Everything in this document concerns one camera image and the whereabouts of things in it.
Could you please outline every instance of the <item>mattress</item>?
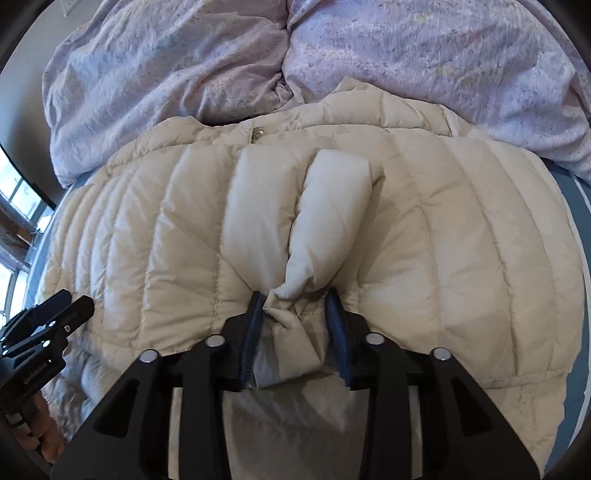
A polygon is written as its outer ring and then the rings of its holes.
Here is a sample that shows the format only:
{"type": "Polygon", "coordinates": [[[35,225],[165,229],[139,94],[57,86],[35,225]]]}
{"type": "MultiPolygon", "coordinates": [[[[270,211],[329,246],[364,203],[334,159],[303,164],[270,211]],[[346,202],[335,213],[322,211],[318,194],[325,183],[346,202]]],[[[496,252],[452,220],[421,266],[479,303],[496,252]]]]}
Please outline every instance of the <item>mattress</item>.
{"type": "MultiPolygon", "coordinates": [[[[591,187],[583,180],[572,176],[568,170],[550,161],[546,165],[554,176],[562,194],[569,204],[571,214],[579,231],[580,241],[587,259],[591,260],[591,187]]],[[[93,172],[82,175],[71,189],[76,189],[86,183],[93,172]]],[[[53,219],[38,247],[35,260],[29,274],[29,283],[25,294],[25,307],[35,303],[35,294],[51,242],[53,219]]],[[[584,309],[582,348],[574,363],[572,372],[567,378],[567,395],[564,402],[564,420],[558,428],[556,442],[546,466],[548,472],[562,457],[573,439],[581,429],[586,416],[591,411],[591,330],[589,328],[589,305],[591,302],[591,280],[589,275],[589,261],[584,269],[587,301],[584,309]]]]}

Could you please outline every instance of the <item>white wall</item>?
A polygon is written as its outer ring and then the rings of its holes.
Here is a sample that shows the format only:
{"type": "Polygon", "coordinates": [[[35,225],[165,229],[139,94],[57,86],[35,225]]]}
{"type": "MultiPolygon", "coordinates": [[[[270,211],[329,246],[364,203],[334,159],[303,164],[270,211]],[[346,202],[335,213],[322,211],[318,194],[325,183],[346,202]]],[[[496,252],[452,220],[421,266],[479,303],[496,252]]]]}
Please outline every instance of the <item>white wall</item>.
{"type": "Polygon", "coordinates": [[[25,178],[54,202],[63,195],[49,156],[41,76],[57,45],[88,22],[100,0],[80,0],[64,17],[59,0],[37,18],[0,73],[0,144],[25,178]]]}

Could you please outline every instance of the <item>human hand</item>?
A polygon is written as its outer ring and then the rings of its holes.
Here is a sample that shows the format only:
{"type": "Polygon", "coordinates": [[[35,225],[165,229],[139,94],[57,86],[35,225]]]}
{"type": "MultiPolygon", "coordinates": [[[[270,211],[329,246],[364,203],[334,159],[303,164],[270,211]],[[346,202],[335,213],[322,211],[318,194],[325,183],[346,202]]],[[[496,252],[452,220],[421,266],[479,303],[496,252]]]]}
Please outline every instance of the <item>human hand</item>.
{"type": "Polygon", "coordinates": [[[56,421],[49,415],[49,406],[41,392],[37,392],[33,396],[33,403],[37,408],[37,413],[29,425],[31,434],[27,435],[20,429],[11,429],[11,431],[25,450],[35,450],[41,445],[43,458],[53,465],[57,462],[66,445],[57,428],[56,421]]]}

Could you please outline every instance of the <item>window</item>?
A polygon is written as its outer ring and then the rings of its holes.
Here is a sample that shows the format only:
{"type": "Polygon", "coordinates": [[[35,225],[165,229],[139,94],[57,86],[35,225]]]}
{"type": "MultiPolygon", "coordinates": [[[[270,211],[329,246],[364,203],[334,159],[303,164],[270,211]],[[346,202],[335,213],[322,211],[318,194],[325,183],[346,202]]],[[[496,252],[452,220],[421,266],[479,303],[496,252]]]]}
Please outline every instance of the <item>window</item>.
{"type": "Polygon", "coordinates": [[[22,310],[30,259],[52,215],[0,147],[0,222],[13,235],[0,244],[0,327],[22,310]]]}

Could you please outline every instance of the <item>wall outlet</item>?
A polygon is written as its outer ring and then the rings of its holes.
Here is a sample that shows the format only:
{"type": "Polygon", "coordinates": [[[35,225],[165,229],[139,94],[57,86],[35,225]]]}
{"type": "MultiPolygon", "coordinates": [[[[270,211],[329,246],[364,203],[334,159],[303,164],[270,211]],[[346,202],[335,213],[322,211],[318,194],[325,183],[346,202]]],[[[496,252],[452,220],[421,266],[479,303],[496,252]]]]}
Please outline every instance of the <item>wall outlet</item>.
{"type": "Polygon", "coordinates": [[[60,0],[61,9],[64,12],[64,17],[66,17],[68,13],[72,11],[72,8],[74,8],[79,1],[80,0],[60,0]]]}

